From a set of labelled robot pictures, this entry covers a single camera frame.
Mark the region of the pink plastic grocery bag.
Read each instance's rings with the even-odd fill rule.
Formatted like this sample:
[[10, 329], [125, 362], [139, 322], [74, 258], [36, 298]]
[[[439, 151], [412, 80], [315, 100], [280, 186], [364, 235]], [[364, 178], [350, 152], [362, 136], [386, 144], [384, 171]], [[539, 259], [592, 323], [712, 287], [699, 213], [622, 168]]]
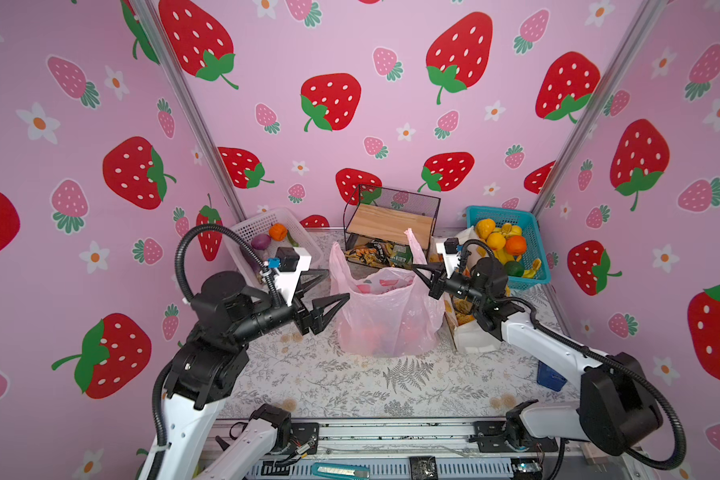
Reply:
[[356, 279], [337, 243], [330, 251], [329, 271], [331, 292], [349, 295], [336, 318], [343, 352], [392, 358], [422, 355], [438, 346], [444, 302], [429, 296], [415, 272], [386, 267]]

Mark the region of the white canvas tote bag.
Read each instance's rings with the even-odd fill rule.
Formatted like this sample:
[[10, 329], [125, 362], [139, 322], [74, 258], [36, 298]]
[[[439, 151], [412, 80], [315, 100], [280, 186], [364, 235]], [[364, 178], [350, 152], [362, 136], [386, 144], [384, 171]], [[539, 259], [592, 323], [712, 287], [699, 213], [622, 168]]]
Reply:
[[[469, 239], [480, 239], [474, 227], [462, 230], [455, 236], [460, 244]], [[429, 261], [443, 261], [442, 255], [437, 252], [436, 244], [445, 240], [446, 237], [431, 237], [428, 252]], [[464, 269], [465, 276], [470, 276], [470, 269], [476, 265], [478, 260], [487, 256], [487, 250], [477, 245], [471, 245], [469, 252], [470, 255]], [[441, 300], [445, 308], [445, 322], [451, 332], [457, 352], [460, 354], [481, 354], [500, 348], [501, 342], [499, 340], [485, 332], [472, 314], [464, 313], [468, 312], [470, 308], [466, 300], [454, 298], [448, 293], [443, 293]]]

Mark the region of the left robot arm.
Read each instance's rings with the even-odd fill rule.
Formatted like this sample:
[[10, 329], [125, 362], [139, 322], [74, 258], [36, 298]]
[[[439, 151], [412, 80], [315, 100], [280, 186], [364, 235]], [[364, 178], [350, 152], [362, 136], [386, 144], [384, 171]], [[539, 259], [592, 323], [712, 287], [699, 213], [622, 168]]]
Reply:
[[[250, 286], [237, 271], [222, 271], [207, 278], [200, 291], [193, 291], [185, 273], [187, 249], [196, 237], [209, 232], [237, 243], [259, 267], [266, 287]], [[264, 261], [239, 235], [218, 224], [193, 227], [182, 237], [175, 274], [197, 322], [154, 383], [151, 410], [156, 436], [141, 478], [243, 479], [269, 453], [286, 451], [282, 463], [289, 466], [306, 452], [305, 447], [290, 445], [290, 413], [265, 404], [210, 466], [196, 470], [211, 427], [249, 362], [250, 344], [286, 324], [294, 324], [303, 335], [319, 334], [349, 301], [349, 294], [340, 293], [305, 304], [304, 295], [329, 275], [310, 264], [305, 249], [291, 247]]]

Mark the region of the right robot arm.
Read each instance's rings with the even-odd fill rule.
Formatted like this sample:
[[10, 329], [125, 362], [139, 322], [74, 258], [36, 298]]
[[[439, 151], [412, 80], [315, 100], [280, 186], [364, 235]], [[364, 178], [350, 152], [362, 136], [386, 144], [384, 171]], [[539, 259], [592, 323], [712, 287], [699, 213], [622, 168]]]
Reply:
[[577, 403], [530, 400], [512, 408], [503, 428], [506, 444], [521, 451], [543, 438], [589, 442], [656, 470], [679, 468], [687, 455], [684, 428], [639, 361], [626, 353], [593, 350], [544, 326], [530, 301], [507, 294], [509, 278], [493, 254], [467, 268], [473, 245], [485, 244], [448, 238], [437, 245], [441, 262], [415, 264], [412, 270], [430, 297], [448, 294], [468, 301], [484, 332], [532, 355], [579, 390]]

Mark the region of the snack bag under shelf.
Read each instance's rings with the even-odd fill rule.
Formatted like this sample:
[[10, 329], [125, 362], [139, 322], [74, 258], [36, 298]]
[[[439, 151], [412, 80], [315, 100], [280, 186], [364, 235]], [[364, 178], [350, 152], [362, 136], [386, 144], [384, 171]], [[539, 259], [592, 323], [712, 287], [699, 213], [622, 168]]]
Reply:
[[344, 255], [348, 262], [378, 269], [387, 267], [409, 269], [413, 263], [413, 254], [409, 245], [378, 239], [355, 246], [345, 251]]

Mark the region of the toy yellow lemon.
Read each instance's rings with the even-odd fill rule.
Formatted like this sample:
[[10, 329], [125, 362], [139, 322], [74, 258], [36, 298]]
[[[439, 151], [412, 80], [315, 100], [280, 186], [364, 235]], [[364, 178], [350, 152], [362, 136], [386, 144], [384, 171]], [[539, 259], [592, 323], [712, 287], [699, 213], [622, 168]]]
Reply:
[[506, 238], [502, 233], [493, 232], [486, 238], [485, 243], [492, 251], [499, 251], [505, 247]]

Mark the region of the toy avocado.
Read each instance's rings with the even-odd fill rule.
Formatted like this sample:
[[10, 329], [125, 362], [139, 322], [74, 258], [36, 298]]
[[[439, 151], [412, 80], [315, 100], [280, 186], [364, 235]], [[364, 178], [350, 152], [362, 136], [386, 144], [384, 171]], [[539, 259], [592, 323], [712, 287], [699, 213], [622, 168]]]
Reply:
[[503, 265], [504, 272], [510, 277], [521, 278], [525, 273], [524, 265], [515, 260], [507, 261]]

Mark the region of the toy orange fruit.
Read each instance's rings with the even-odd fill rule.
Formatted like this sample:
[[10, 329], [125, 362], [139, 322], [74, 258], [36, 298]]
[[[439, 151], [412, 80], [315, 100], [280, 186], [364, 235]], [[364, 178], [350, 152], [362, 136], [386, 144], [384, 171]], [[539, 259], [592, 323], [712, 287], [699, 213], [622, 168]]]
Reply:
[[527, 249], [526, 239], [521, 235], [508, 237], [504, 247], [505, 252], [513, 257], [524, 255]]

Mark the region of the white plastic basket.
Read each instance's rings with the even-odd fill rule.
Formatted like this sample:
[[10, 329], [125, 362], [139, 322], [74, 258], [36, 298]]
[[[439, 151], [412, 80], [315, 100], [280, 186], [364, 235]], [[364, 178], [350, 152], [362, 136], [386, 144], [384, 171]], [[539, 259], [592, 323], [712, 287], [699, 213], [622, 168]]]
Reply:
[[[275, 223], [285, 225], [289, 231], [284, 241], [273, 241], [268, 231]], [[241, 237], [261, 260], [273, 258], [279, 247], [299, 247], [305, 249], [312, 257], [311, 267], [316, 267], [323, 258], [322, 250], [311, 234], [299, 223], [295, 216], [285, 208], [276, 208], [268, 213], [260, 214], [231, 227], [231, 230]], [[264, 287], [260, 281], [258, 271], [252, 265], [250, 257], [241, 249], [240, 245], [228, 237], [224, 237], [224, 245], [230, 253], [237, 270], [242, 274], [246, 283], [252, 287]]]

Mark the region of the teal plastic basket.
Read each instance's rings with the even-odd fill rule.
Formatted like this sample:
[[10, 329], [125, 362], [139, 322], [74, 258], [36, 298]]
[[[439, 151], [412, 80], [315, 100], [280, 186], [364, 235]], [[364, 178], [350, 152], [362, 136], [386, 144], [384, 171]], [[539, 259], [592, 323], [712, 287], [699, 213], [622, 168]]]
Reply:
[[466, 209], [467, 226], [504, 267], [511, 290], [527, 290], [551, 280], [549, 261], [535, 217], [518, 210], [486, 206]]

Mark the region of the blue box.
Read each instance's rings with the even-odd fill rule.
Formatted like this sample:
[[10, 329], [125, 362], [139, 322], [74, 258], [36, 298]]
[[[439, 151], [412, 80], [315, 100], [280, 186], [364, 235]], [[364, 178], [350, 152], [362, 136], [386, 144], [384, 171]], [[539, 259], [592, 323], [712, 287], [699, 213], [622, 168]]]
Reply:
[[554, 392], [560, 392], [567, 379], [542, 361], [538, 362], [536, 381], [539, 385]]

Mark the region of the teal utility knife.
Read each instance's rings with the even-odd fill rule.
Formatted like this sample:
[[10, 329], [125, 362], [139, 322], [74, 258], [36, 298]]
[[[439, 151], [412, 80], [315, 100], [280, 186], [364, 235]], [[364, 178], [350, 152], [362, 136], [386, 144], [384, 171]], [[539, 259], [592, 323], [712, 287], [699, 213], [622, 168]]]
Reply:
[[313, 464], [310, 472], [315, 477], [331, 480], [369, 480], [371, 477], [367, 467], [323, 462]]

